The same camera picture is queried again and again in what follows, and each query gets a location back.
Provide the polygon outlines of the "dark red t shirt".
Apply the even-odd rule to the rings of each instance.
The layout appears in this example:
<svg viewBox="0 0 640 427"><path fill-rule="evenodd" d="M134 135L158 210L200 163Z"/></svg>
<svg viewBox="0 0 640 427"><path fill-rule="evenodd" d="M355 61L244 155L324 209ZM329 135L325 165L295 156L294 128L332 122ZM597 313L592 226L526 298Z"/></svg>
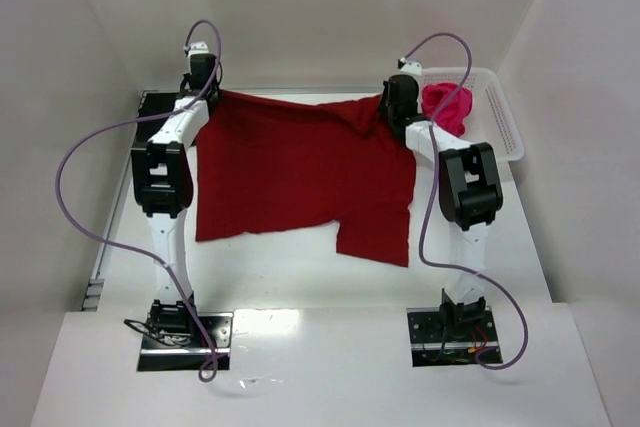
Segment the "dark red t shirt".
<svg viewBox="0 0 640 427"><path fill-rule="evenodd" d="M196 138L196 241L335 222L337 253L408 266L416 160L378 104L224 92Z"/></svg>

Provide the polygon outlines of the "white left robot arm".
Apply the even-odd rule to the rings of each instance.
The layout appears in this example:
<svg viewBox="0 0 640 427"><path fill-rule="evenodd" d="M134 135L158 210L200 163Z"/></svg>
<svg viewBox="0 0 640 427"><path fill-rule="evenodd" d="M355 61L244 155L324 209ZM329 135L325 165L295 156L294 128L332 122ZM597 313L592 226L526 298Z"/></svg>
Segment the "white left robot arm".
<svg viewBox="0 0 640 427"><path fill-rule="evenodd" d="M189 45L185 74L171 115L131 148L134 198L147 217L161 306L193 301L185 247L186 214L194 198L187 150L208 123L217 95L218 58L203 42Z"/></svg>

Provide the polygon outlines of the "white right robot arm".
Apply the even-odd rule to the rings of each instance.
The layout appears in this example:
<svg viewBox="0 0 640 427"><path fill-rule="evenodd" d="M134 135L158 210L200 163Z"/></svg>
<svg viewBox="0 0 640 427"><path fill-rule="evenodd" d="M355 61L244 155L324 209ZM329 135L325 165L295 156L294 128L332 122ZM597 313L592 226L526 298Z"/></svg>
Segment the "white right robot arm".
<svg viewBox="0 0 640 427"><path fill-rule="evenodd" d="M456 270L458 276L442 290L440 313L454 324L471 323L484 315L486 300L480 272L486 238L503 206L494 150L490 144L460 139L419 111L419 86L407 74L383 82L378 112L392 135L434 167L432 187L419 237L419 257L434 268ZM435 205L450 226L450 263L426 258L428 223Z"/></svg>

